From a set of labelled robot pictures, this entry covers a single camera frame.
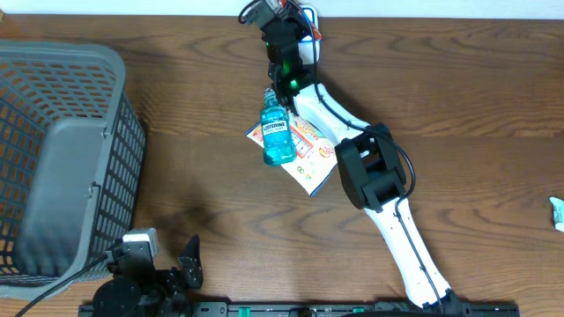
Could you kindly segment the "light blue wipes packet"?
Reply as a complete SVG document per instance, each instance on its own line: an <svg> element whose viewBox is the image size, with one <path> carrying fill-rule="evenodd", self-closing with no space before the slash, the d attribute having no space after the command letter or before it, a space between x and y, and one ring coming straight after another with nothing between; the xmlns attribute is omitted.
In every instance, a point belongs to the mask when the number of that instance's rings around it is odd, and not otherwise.
<svg viewBox="0 0 564 317"><path fill-rule="evenodd" d="M554 227L557 231L564 232L564 201L555 196L550 196L549 201L553 206Z"/></svg>

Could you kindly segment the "red snack bar wrapper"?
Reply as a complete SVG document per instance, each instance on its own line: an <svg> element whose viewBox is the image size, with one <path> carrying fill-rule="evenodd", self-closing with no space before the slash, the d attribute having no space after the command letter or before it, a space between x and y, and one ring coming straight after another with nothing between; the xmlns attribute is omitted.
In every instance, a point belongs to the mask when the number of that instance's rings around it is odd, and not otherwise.
<svg viewBox="0 0 564 317"><path fill-rule="evenodd" d="M298 16L297 24L300 28L298 39L300 43L317 42L323 38L318 30L316 10L313 7L300 5L292 0L282 0L281 4L285 9L289 9Z"/></svg>

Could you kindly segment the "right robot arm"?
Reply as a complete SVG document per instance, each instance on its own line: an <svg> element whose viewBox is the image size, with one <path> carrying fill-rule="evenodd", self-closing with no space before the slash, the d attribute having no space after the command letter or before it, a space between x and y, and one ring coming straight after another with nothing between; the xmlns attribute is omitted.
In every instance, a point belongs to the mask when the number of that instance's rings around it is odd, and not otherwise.
<svg viewBox="0 0 564 317"><path fill-rule="evenodd" d="M412 220L408 203L416 181L412 162L385 125L356 118L318 82L314 22L296 4L254 9L245 20L256 23L263 33L277 99L333 144L342 187L352 205L364 210L382 234L408 299L435 315L464 313Z"/></svg>

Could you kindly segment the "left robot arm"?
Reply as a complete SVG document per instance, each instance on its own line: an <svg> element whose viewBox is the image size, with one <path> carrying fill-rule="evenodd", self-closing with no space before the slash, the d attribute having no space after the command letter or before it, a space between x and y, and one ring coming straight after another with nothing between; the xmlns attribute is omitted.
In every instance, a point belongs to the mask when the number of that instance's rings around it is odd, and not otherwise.
<svg viewBox="0 0 564 317"><path fill-rule="evenodd" d="M107 251L108 270L113 278L93 295L93 317L180 317L192 316L188 289L204 282L200 239L193 236L178 261L180 268L156 269L151 239L118 240Z"/></svg>

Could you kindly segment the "blue mouthwash bottle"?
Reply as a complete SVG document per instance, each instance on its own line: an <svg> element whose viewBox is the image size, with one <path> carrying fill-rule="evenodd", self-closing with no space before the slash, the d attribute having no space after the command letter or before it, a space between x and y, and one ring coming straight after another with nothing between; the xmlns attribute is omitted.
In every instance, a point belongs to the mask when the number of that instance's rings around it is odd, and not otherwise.
<svg viewBox="0 0 564 317"><path fill-rule="evenodd" d="M261 111L263 135L263 160L269 166L281 166L296 159L289 115L277 99L276 93L267 88L263 92L264 108Z"/></svg>

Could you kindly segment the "cream snack bag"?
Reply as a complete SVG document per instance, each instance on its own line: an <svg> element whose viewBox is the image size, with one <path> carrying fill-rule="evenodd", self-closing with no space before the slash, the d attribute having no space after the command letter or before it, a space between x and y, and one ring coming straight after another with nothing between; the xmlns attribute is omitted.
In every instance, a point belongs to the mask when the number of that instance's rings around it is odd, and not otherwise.
<svg viewBox="0 0 564 317"><path fill-rule="evenodd" d="M289 114L289 122L296 158L281 167L298 181L310 196L315 196L337 165L333 142L313 124L299 116Z"/></svg>

